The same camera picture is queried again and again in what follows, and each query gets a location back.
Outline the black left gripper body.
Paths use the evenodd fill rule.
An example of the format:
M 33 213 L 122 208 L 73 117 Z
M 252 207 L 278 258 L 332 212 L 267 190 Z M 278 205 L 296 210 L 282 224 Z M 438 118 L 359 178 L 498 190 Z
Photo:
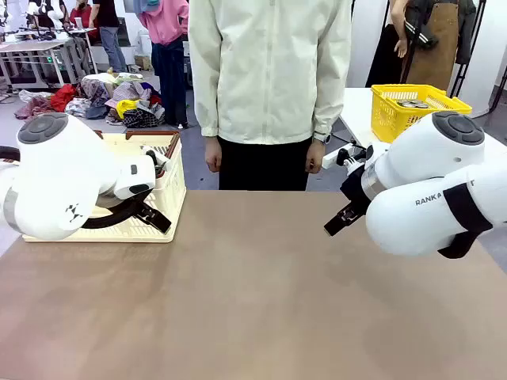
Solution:
M 155 213 L 156 209 L 153 208 L 147 199 L 152 193 L 151 189 L 143 191 L 134 195 L 132 198 L 126 200 L 126 209 L 129 213 Z

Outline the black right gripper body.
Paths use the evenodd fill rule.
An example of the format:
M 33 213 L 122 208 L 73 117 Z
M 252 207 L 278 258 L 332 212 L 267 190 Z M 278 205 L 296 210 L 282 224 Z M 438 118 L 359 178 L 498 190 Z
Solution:
M 364 165 L 354 169 L 342 183 L 340 190 L 351 204 L 358 209 L 367 209 L 371 200 L 367 197 L 362 186 Z

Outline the person's left hand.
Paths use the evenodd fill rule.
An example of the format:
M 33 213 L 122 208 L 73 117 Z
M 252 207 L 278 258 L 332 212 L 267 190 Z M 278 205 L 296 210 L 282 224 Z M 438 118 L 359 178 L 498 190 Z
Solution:
M 308 173 L 316 174 L 321 170 L 325 152 L 325 144 L 320 140 L 314 139 L 307 151 L 305 169 Z

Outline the person's right hand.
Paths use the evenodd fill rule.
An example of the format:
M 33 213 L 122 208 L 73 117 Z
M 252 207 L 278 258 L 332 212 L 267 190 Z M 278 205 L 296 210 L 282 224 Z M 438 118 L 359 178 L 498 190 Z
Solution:
M 212 173 L 220 171 L 222 161 L 222 147 L 217 137 L 205 138 L 205 161 Z

